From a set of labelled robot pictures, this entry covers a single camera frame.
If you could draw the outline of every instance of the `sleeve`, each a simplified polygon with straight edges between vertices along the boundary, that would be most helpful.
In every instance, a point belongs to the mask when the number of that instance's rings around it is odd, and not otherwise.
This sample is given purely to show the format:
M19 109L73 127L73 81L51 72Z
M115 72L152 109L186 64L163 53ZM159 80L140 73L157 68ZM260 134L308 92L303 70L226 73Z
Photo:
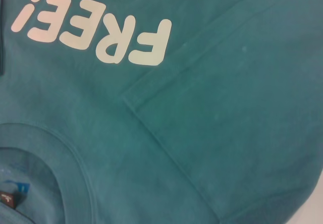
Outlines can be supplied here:
M124 95L224 224L283 224L318 180L322 3L246 0Z

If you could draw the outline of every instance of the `white surface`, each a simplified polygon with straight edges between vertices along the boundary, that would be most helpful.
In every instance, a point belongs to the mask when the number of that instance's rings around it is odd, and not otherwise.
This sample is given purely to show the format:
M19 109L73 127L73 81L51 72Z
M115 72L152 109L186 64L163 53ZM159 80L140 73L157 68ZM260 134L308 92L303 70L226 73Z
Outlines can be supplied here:
M311 197L287 224L323 224L323 173Z

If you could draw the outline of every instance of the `clothing label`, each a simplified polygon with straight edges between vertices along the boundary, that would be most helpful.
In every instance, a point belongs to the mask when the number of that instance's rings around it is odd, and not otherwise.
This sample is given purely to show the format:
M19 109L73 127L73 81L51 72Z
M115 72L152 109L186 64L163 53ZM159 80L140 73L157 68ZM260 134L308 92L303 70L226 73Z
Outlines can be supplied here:
M0 191L0 201L13 209L16 207L15 199L12 194Z

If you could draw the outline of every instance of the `brown label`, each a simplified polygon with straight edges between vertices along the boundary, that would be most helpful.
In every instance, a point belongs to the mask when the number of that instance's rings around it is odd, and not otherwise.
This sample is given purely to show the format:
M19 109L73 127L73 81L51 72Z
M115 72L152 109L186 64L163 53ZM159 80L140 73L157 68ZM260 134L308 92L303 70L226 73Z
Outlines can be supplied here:
M15 208L15 200L12 194L0 191L0 201L11 208Z

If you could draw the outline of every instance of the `neckline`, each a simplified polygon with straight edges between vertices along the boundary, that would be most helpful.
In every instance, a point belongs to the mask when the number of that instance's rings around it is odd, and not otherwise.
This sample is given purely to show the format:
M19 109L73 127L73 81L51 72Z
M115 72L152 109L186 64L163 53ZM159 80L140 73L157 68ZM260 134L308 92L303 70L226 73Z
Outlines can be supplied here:
M0 150L18 148L48 165L61 191L66 224L94 223L93 195L72 144L58 133L33 123L0 123L0 136Z

